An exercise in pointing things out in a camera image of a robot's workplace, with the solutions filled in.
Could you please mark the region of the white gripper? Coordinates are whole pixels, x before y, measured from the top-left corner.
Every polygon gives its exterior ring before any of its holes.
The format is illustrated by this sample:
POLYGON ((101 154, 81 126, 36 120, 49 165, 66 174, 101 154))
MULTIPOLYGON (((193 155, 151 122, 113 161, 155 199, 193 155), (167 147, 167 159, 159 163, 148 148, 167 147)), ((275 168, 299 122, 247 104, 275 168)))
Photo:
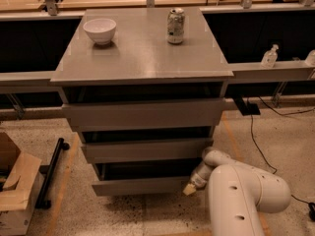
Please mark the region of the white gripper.
POLYGON ((201 162, 192 172, 190 177, 190 183, 188 183, 183 189, 183 194, 190 196, 194 194, 197 189, 203 189, 213 172, 214 168, 207 165, 205 162, 201 162))

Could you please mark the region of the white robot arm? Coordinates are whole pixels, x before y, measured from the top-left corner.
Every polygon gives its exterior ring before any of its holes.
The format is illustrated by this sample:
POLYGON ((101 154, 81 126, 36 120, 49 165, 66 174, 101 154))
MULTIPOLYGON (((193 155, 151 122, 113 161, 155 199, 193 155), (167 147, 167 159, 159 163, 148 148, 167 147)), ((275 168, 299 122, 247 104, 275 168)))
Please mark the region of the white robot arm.
POLYGON ((265 236, 259 214, 285 210, 291 197, 283 178, 214 147, 204 149, 183 193, 201 189, 208 191, 213 236, 265 236))

